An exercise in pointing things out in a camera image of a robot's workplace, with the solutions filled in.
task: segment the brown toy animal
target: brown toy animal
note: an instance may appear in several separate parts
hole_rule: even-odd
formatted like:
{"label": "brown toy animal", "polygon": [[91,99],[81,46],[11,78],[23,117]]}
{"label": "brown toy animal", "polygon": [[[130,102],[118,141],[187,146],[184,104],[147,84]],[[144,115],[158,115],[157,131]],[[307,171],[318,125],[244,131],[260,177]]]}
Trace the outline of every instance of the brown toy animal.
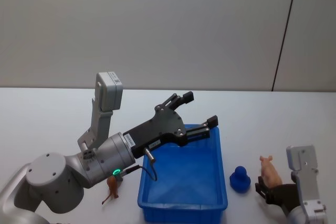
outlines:
{"label": "brown toy animal", "polygon": [[105,201],[107,201],[110,197],[112,197],[112,195],[114,196],[114,198],[118,198],[118,183],[117,180],[114,176],[109,177],[106,180],[107,185],[109,186],[110,189],[110,194],[109,196],[107,196],[107,198],[101,203],[102,205],[105,203]]}
{"label": "brown toy animal", "polygon": [[277,170],[275,170],[273,164],[271,163],[272,160],[272,156],[268,156],[268,158],[260,156],[261,176],[268,188],[282,185],[282,180],[277,173]]}

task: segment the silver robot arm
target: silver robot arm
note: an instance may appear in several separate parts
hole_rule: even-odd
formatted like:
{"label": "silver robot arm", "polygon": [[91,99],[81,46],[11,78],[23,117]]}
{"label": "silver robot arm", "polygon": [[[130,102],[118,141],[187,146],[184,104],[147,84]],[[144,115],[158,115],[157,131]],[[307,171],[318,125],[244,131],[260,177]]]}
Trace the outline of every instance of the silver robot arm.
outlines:
{"label": "silver robot arm", "polygon": [[300,205],[287,216],[289,224],[327,224],[327,209],[317,186],[317,159],[313,145],[286,149],[291,176],[298,189]]}
{"label": "silver robot arm", "polygon": [[69,212],[80,204],[84,188],[107,179],[115,170],[124,176],[140,168],[126,169],[135,158],[147,155],[154,163],[151,150],[168,142],[183,146],[209,137],[209,129],[218,125],[213,116],[194,128],[184,127],[175,109],[194,100],[188,92],[182,97],[173,94],[155,106],[152,119],[108,138],[111,115],[120,108],[122,89],[114,72],[97,74],[91,127],[78,140],[81,152],[73,156],[46,153],[23,166],[0,192],[1,224],[50,224],[34,213],[42,201],[57,214]]}
{"label": "silver robot arm", "polygon": [[289,224],[327,224],[327,208],[320,200],[317,185],[314,146],[290,146],[286,150],[294,184],[268,188],[262,177],[258,177],[256,192],[267,204],[281,207]]}

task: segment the blue bin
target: blue bin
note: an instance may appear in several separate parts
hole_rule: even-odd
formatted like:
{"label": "blue bin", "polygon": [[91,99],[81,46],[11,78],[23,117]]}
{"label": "blue bin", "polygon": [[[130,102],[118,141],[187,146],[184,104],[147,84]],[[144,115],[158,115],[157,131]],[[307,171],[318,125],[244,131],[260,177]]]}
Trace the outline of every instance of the blue bin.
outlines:
{"label": "blue bin", "polygon": [[[219,130],[210,138],[154,150],[154,182],[143,170],[138,205],[148,222],[218,224],[227,208]],[[151,171],[147,157],[143,166]]]}

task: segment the tabletop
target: tabletop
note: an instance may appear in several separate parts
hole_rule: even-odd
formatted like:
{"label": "tabletop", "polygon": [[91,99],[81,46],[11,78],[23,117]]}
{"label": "tabletop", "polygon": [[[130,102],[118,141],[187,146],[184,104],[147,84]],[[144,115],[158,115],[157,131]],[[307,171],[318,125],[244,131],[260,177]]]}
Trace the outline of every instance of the tabletop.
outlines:
{"label": "tabletop", "polygon": [[[170,90],[124,90],[121,109],[111,120],[110,135],[150,119],[154,106]],[[77,139],[90,126],[90,89],[0,88],[0,155],[2,188],[13,173],[47,152],[78,153]],[[318,160],[320,197],[327,206],[329,223],[336,223],[333,199],[336,190],[336,93],[194,91],[195,101],[180,106],[184,123],[202,123],[217,115],[227,189],[228,208],[222,223],[286,223],[280,207],[265,204],[255,192],[260,176],[259,156],[273,155],[273,164],[284,183],[291,183],[286,147],[314,144]],[[229,176],[243,165],[251,178],[251,189],[235,193]],[[145,223],[137,197],[141,172],[124,178],[119,198],[101,205],[108,188],[105,182],[85,189],[81,204],[58,215],[42,204],[37,213],[51,223],[134,224]]]}

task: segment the cable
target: cable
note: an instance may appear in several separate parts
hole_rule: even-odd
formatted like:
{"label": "cable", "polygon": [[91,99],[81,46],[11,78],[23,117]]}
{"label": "cable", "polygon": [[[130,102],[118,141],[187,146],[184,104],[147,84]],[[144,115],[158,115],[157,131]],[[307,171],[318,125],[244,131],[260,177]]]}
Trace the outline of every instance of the cable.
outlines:
{"label": "cable", "polygon": [[152,174],[151,174],[145,167],[143,167],[143,166],[141,166],[141,165],[135,165],[135,166],[133,166],[133,167],[131,167],[131,168],[125,169],[124,171],[126,172],[126,174],[130,174],[131,172],[133,172],[133,171],[135,171],[135,170],[137,170],[137,169],[139,169],[139,168],[144,169],[144,171],[148,174],[148,176],[149,176],[153,181],[157,181],[157,174],[156,174],[156,170],[155,170],[153,164],[151,164],[151,168],[152,168],[154,177],[153,177],[153,175],[152,175]]}
{"label": "cable", "polygon": [[147,172],[148,176],[149,176],[153,181],[157,181],[157,174],[156,174],[156,171],[155,171],[155,169],[154,169],[153,164],[151,164],[151,168],[152,168],[152,171],[153,171],[153,173],[154,173],[154,178],[153,178],[152,174],[150,174],[150,172],[149,172],[145,167],[143,167],[143,166],[141,166],[141,165],[140,165],[140,167],[141,167],[142,169],[144,169],[145,172]]}

